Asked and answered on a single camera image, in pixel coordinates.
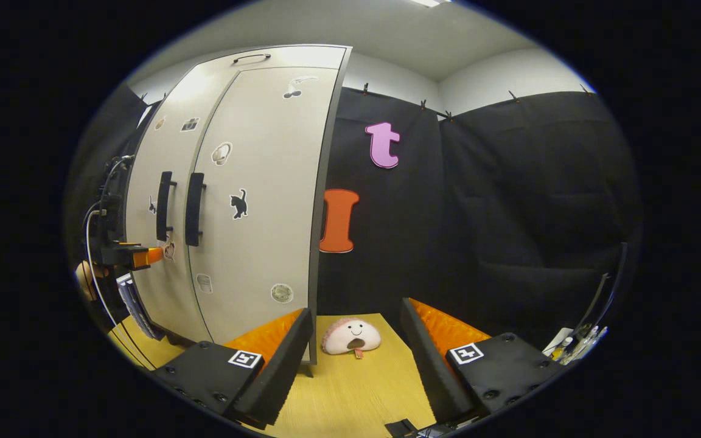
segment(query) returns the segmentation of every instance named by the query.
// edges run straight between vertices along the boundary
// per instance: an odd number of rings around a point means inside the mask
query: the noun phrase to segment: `black handle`
[[[267,59],[269,59],[272,55],[270,55],[269,53],[258,53],[256,55],[245,55],[245,56],[241,56],[237,59],[234,59],[234,62],[232,62],[232,64],[237,64],[237,61],[239,61],[240,59],[251,58],[251,56],[263,56],[265,58],[264,61],[267,61]]]
[[[192,173],[189,178],[189,194],[186,200],[186,244],[189,246],[200,245],[200,206],[202,205],[202,190],[207,185],[204,183],[203,173]]]
[[[158,208],[156,208],[156,239],[166,242],[167,232],[172,231],[172,227],[167,227],[167,205],[169,205],[169,187],[177,186],[177,182],[172,181],[172,172],[161,172],[161,184],[158,186]]]

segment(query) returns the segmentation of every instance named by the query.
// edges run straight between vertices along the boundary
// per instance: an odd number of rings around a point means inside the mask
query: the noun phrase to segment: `wooden table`
[[[309,366],[312,377],[297,374],[275,425],[263,431],[266,435],[387,438],[391,436],[385,427],[387,423],[409,419],[418,429],[434,424],[413,354],[406,344],[379,313],[347,316],[377,327],[382,339],[380,347],[364,352],[364,358],[357,360],[352,353],[328,355],[319,346],[318,365]],[[318,316],[317,339],[320,341],[329,325],[341,317]],[[166,338],[148,338],[131,316],[123,324],[153,366],[163,366],[184,351],[183,347],[171,346]],[[142,361],[145,368],[151,369],[148,361]]]

